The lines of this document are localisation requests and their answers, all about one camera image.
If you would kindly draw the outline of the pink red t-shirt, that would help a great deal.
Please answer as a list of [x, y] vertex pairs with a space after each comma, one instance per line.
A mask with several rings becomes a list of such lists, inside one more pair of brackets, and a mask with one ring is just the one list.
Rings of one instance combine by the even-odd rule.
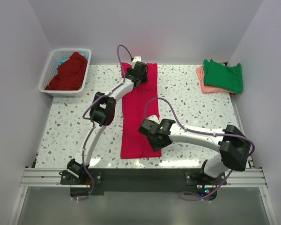
[[161, 157], [161, 150], [153, 151], [146, 136], [138, 132], [144, 119], [145, 106], [158, 97], [158, 66], [148, 63], [148, 82], [127, 93], [122, 98], [123, 130], [121, 159]]

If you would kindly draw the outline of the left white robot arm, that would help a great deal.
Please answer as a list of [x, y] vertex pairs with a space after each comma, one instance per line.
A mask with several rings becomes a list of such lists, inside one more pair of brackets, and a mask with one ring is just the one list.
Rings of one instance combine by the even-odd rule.
[[67, 164], [67, 172], [77, 184], [84, 183], [88, 178], [88, 166], [96, 144], [115, 116], [116, 103], [127, 93], [148, 81], [148, 66], [141, 61], [140, 56], [132, 59], [131, 67], [124, 73], [119, 85], [107, 93], [97, 92], [93, 103], [82, 117], [92, 122], [92, 127], [86, 135], [81, 150]]

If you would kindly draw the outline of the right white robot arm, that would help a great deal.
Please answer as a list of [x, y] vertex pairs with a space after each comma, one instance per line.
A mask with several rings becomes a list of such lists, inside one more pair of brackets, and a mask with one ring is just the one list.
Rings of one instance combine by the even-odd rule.
[[189, 177], [195, 184], [213, 184], [227, 170], [243, 172], [253, 144], [233, 125], [222, 129], [207, 129], [184, 126], [174, 120], [145, 119], [139, 133], [146, 136], [153, 151], [161, 150], [173, 143], [187, 143], [217, 152], [206, 159], [200, 170]]

